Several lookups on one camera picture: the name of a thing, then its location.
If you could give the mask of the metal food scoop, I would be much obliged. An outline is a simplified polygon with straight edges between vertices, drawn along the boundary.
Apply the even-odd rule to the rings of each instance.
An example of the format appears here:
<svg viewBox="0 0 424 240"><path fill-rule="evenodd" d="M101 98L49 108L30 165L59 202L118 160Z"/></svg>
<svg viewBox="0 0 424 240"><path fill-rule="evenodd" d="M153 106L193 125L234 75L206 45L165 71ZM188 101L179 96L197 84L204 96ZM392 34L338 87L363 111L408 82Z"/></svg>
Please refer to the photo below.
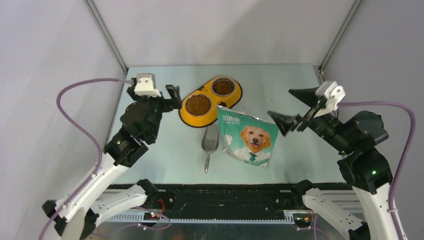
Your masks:
<svg viewBox="0 0 424 240"><path fill-rule="evenodd" d="M219 146L219 126L217 124L210 125L206 128L201 141L201 147L206 153L204 162L204 172L207 174L210 166L210 157Z"/></svg>

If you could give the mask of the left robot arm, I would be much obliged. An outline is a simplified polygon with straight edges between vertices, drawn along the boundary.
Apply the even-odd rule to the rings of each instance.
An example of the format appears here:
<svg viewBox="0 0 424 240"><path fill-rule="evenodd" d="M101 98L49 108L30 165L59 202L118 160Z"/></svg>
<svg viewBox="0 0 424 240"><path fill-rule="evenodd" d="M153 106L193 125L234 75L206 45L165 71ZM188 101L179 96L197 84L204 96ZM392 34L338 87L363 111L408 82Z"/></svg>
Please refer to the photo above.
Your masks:
<svg viewBox="0 0 424 240"><path fill-rule="evenodd" d="M100 195L157 141L163 114L182 108L180 88L168 84L166 90L169 98L153 87L130 86L127 92L133 101L120 117L121 128L99 149L97 163L72 193L42 205L48 223L62 239L83 240L116 214L156 206L158 189L148 179L109 198Z"/></svg>

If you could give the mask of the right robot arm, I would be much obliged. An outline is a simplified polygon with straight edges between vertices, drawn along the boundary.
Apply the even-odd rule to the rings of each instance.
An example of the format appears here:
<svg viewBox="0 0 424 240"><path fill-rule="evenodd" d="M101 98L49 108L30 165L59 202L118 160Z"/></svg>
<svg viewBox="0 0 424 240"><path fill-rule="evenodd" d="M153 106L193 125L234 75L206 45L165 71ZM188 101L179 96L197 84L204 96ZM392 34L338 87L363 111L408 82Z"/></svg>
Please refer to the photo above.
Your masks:
<svg viewBox="0 0 424 240"><path fill-rule="evenodd" d="M290 89L290 94L309 106L303 115L284 115L268 111L283 136L311 129L338 151L337 162L345 182L359 199L365 219L357 219L327 199L311 181L305 179L292 187L291 204L314 211L346 240L404 240L394 201L395 179L387 159L377 145L389 135L380 115L360 111L346 122L332 115L346 93L336 82L316 88Z"/></svg>

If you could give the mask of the green pet food bag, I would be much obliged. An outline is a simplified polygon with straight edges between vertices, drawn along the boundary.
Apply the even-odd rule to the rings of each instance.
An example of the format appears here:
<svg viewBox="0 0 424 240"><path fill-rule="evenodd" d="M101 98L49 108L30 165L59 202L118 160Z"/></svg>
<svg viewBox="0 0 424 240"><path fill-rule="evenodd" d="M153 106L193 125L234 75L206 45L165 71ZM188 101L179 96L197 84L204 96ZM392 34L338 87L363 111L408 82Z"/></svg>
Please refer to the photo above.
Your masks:
<svg viewBox="0 0 424 240"><path fill-rule="evenodd" d="M277 125L221 105L216 110L224 152L245 164L267 168L279 134Z"/></svg>

